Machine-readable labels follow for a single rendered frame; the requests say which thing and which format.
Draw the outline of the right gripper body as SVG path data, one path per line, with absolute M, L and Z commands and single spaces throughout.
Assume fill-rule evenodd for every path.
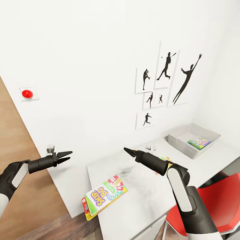
M 137 150 L 138 154 L 135 156 L 135 161 L 138 163 L 143 164 L 144 166 L 150 168 L 151 170 L 154 170 L 154 165 L 159 157 L 156 157 L 149 152 L 144 152 Z M 127 152 L 128 153 L 128 152 Z M 130 154 L 129 154 L 130 155 Z

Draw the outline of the board game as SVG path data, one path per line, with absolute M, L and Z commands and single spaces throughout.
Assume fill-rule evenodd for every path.
M 191 146 L 198 148 L 199 150 L 203 149 L 204 147 L 206 147 L 207 145 L 209 145 L 209 141 L 197 136 L 191 140 L 188 141 L 188 144 L 190 144 Z
M 81 201 L 87 220 L 89 221 L 98 215 L 127 191 L 127 187 L 116 174 L 103 184 L 86 193 Z M 85 209 L 86 204 L 88 211 Z

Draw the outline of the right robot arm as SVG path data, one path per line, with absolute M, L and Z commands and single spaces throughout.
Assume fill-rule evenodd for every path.
M 164 176 L 167 171 L 167 178 L 171 184 L 188 240 L 223 240 L 196 187 L 187 186 L 190 181 L 188 169 L 152 155 L 156 151 L 156 146 L 152 144 L 146 145 L 145 148 L 145 152 L 125 147 L 124 150 L 133 158 L 136 157 L 136 162 L 161 176 Z M 168 169 L 169 163 L 172 165 Z

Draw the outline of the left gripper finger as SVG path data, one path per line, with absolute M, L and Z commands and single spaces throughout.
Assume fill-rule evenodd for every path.
M 66 155 L 72 154 L 72 151 L 68 151 L 68 152 L 58 152 L 57 154 L 57 161 L 59 161 L 59 158 L 64 157 Z
M 57 161 L 57 164 L 63 163 L 64 161 L 69 160 L 69 159 L 70 159 L 70 157 L 66 157 L 66 158 L 63 158 L 63 159 L 59 158 L 59 161 Z

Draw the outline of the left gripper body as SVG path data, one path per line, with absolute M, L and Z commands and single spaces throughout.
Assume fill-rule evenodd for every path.
M 38 159 L 39 170 L 44 170 L 50 167 L 57 167 L 56 152 L 53 152 L 51 156 L 46 156 Z

